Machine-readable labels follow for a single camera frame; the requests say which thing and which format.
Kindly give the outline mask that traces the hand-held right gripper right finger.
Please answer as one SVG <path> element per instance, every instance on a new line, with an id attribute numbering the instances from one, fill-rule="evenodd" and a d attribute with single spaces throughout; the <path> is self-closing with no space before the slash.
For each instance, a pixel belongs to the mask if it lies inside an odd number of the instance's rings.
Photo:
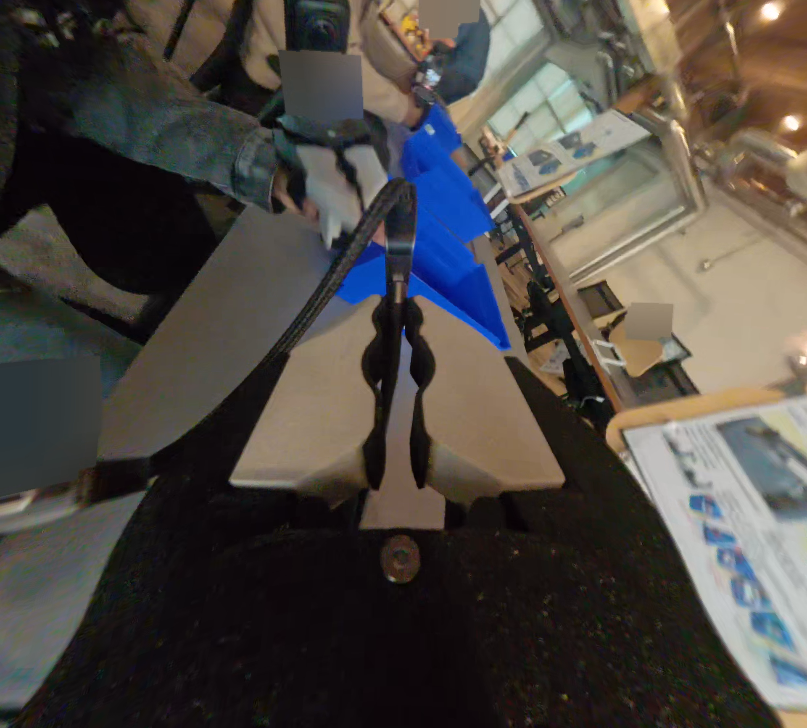
<path id="1" fill-rule="evenodd" d="M 507 356 L 426 297 L 409 299 L 409 372 L 417 386 L 411 471 L 455 505 L 566 481 Z"/>

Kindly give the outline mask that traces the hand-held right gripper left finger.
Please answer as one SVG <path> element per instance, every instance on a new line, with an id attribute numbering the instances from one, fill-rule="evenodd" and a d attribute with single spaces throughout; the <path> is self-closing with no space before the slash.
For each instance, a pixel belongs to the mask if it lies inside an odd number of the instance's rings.
<path id="1" fill-rule="evenodd" d="M 363 447 L 375 394 L 362 359 L 382 298 L 370 296 L 298 344 L 257 420 L 229 483 L 293 492 L 336 508 L 368 488 Z"/>

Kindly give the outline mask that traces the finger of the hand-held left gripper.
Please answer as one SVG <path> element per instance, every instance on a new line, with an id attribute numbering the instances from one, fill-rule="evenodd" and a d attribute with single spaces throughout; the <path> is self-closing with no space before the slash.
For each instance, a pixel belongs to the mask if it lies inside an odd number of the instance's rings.
<path id="1" fill-rule="evenodd" d="M 383 167 L 372 145 L 353 145 L 345 149 L 345 160 L 354 169 L 354 184 L 362 202 L 373 202 L 388 183 L 388 172 Z"/>
<path id="2" fill-rule="evenodd" d="M 362 218 L 360 193 L 348 181 L 335 151 L 325 147 L 298 147 L 305 177 L 306 200 L 318 212 L 320 234 L 328 249 L 349 236 Z"/>

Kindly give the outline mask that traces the person's left forearm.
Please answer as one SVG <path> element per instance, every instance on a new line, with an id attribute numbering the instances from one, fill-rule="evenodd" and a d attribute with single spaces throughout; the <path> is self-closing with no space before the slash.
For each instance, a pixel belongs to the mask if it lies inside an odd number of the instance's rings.
<path id="1" fill-rule="evenodd" d="M 208 100 L 136 37 L 66 93 L 67 130 L 270 213 L 280 158 L 256 118 Z"/>

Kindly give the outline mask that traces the person's left hand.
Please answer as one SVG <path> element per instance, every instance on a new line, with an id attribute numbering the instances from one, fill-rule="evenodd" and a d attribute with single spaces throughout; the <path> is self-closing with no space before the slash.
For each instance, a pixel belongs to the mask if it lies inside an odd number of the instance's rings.
<path id="1" fill-rule="evenodd" d="M 272 181 L 271 198 L 275 207 L 312 223 L 319 221 L 319 210 L 308 199 L 306 176 L 301 170 L 280 167 Z"/>

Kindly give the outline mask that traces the beige chair back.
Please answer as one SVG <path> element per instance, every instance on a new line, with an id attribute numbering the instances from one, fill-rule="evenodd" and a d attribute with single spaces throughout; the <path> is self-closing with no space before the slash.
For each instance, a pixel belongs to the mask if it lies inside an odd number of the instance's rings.
<path id="1" fill-rule="evenodd" d="M 664 358 L 664 346 L 660 340 L 629 338 L 624 321 L 610 330 L 609 341 L 619 355 L 625 372 L 632 378 L 644 375 Z"/>

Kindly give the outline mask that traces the person's leg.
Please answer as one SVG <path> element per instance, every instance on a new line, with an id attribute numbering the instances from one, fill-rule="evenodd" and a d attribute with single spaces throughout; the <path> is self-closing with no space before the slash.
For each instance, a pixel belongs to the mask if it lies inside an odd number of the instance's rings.
<path id="1" fill-rule="evenodd" d="M 182 292 L 218 244 L 183 177 L 23 126 L 2 190 L 2 235 L 41 206 L 88 267 L 125 292 Z"/>

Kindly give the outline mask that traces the metal duct pipe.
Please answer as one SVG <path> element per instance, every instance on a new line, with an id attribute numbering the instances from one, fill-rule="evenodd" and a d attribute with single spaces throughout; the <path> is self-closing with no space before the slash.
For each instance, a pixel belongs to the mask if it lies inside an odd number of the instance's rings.
<path id="1" fill-rule="evenodd" d="M 630 117 L 660 139 L 671 176 L 684 197 L 683 208 L 675 219 L 675 226 L 678 229 L 691 226 L 707 209 L 708 200 L 685 128 L 670 114 L 659 113 L 650 106 L 633 111 Z"/>

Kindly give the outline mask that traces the metal air duct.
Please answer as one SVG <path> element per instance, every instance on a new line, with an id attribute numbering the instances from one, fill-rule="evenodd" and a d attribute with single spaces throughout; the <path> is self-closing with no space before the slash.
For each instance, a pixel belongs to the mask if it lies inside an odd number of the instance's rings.
<path id="1" fill-rule="evenodd" d="M 806 151 L 758 128 L 695 150 L 696 165 L 722 192 L 764 218 L 805 221 Z"/>

